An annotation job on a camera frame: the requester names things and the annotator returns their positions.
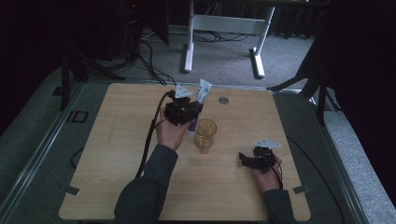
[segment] dark sleeve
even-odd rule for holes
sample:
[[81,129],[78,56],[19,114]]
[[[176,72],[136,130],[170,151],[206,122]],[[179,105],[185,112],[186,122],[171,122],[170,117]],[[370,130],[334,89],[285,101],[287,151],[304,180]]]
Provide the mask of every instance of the dark sleeve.
[[263,195],[270,223],[297,223],[294,219],[289,192],[283,189],[271,189]]
[[157,223],[176,162],[173,149],[157,145],[145,165],[144,175],[131,181],[120,194],[114,210],[115,223]]

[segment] person's left hand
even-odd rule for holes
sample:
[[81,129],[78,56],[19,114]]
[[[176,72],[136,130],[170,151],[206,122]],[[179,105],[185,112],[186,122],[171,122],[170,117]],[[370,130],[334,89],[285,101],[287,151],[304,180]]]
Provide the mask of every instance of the person's left hand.
[[187,122],[185,124],[176,126],[172,124],[168,119],[166,119],[163,111],[165,108],[161,108],[160,110],[160,121],[162,122],[156,128],[157,131],[157,141],[158,144],[164,145],[166,147],[170,147],[173,150],[177,150],[181,142],[183,141],[184,133],[187,128],[190,126],[191,122]]

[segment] glass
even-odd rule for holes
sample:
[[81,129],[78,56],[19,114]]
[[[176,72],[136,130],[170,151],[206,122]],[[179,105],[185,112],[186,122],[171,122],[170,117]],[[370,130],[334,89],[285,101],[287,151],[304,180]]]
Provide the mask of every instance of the glass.
[[202,154],[209,153],[209,148],[215,141],[217,131],[216,123],[211,119],[200,119],[195,131],[195,145],[201,149]]

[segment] black device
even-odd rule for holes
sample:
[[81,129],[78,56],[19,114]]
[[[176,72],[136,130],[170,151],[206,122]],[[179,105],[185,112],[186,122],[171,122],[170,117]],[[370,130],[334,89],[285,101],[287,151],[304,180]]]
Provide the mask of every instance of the black device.
[[165,117],[174,125],[182,125],[189,121],[192,121],[198,117],[201,113],[203,106],[196,104],[196,102],[190,102],[190,97],[176,98],[175,91],[169,91],[168,97],[173,102],[168,103],[165,106]]
[[242,165],[262,170],[264,174],[276,163],[275,155],[272,149],[268,147],[254,147],[254,157],[250,158],[239,152],[239,159],[242,161]]

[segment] hand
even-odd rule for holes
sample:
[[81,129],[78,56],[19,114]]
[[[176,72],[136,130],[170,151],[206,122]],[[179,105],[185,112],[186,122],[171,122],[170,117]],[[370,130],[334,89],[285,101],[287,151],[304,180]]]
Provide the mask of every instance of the hand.
[[[274,165],[274,169],[276,170],[277,175],[280,177],[279,164],[282,163],[282,160],[277,156],[275,156],[275,159],[277,162]],[[279,189],[279,181],[272,169],[269,169],[264,174],[262,173],[262,170],[259,169],[251,168],[251,171],[256,177],[257,183],[259,184],[262,193],[265,193],[267,190],[270,189]]]
[[183,141],[184,133],[190,126],[191,122],[187,122],[183,125],[175,126],[168,119],[165,119],[163,111],[165,108],[160,110],[160,121],[162,122],[156,128],[158,144],[170,147],[173,150],[177,150]]

